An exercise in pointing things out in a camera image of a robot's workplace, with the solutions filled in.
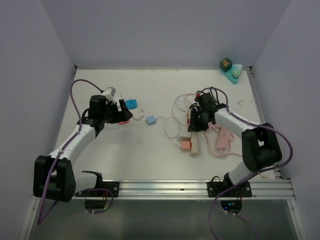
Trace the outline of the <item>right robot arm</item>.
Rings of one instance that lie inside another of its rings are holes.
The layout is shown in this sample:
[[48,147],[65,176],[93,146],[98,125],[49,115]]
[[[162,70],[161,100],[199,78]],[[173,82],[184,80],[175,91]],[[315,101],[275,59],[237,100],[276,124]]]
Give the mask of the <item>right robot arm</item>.
[[203,132],[209,125],[216,124],[226,128],[241,139],[242,162],[224,176],[223,192],[235,196],[240,190],[240,183],[248,181],[260,170],[278,163],[282,152],[273,126],[260,125],[230,111],[224,104],[218,104],[210,93],[197,94],[195,104],[189,107],[189,132]]

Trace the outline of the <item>orange plug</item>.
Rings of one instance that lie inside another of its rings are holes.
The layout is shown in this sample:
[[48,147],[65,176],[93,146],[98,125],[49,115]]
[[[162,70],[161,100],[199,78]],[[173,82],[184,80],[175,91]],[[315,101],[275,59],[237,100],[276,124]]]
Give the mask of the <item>orange plug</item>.
[[192,148],[192,143],[191,141],[181,141],[180,142],[180,149],[182,151],[190,151]]

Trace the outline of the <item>pink adapter plug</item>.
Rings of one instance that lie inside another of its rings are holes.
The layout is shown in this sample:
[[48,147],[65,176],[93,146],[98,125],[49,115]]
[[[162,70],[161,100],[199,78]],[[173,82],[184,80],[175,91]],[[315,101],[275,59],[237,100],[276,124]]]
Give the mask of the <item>pink adapter plug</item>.
[[121,121],[118,123],[118,125],[125,125],[125,124],[128,124],[130,122],[130,120],[127,120],[127,121]]

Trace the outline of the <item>light blue usb charger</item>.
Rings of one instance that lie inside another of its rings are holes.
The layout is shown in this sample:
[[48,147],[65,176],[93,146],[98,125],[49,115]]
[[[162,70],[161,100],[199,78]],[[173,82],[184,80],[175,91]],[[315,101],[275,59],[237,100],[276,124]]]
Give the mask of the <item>light blue usb charger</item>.
[[148,126],[154,125],[157,123],[157,118],[154,115],[147,116],[144,123]]

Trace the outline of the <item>white folding extension socket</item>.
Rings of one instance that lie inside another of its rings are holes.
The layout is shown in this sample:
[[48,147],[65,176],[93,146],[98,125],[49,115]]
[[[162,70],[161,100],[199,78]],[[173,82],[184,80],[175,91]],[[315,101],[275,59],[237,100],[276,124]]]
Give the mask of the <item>white folding extension socket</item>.
[[133,119],[136,121],[138,121],[144,117],[144,109],[143,108],[140,108],[140,109],[135,108],[131,111],[131,113],[132,113]]

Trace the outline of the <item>beige power strip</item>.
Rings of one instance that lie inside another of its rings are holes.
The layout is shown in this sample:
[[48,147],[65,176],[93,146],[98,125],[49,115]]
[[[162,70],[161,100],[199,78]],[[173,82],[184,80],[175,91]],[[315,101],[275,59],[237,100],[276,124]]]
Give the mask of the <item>beige power strip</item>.
[[199,145],[198,145],[198,136],[197,133],[191,131],[191,109],[187,110],[186,114],[186,123],[187,123],[187,131],[190,133],[190,156],[197,156],[199,154]]

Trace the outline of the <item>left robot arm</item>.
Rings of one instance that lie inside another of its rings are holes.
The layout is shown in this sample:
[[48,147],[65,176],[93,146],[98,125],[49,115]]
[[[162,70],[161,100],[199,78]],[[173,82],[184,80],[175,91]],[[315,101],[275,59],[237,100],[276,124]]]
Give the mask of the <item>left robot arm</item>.
[[90,170],[75,173],[73,166],[105,124],[127,122],[132,116],[124,99],[93,95],[67,140],[49,155],[40,155],[35,160],[33,195],[65,203],[79,192],[87,191],[95,197],[101,195],[104,190],[102,174]]

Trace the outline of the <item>pink power strip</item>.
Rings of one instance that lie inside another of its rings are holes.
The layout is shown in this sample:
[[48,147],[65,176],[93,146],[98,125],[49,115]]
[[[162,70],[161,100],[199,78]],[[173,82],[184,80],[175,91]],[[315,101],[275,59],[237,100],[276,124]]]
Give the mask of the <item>pink power strip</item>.
[[[211,143],[209,137],[210,131],[215,132],[217,135],[215,145]],[[232,142],[235,140],[235,136],[232,132],[227,130],[225,127],[222,127],[218,124],[210,123],[208,125],[208,130],[203,132],[208,153],[215,158],[227,158],[229,156],[242,157],[241,153],[236,153],[231,151]]]

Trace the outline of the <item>blue adapter plug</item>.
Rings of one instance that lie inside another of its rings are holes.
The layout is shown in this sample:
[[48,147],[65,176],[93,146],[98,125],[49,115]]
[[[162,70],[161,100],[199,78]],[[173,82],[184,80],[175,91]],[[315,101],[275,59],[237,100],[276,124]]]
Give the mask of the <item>blue adapter plug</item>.
[[125,105],[129,110],[133,110],[138,107],[138,102],[136,99],[129,99],[125,101]]

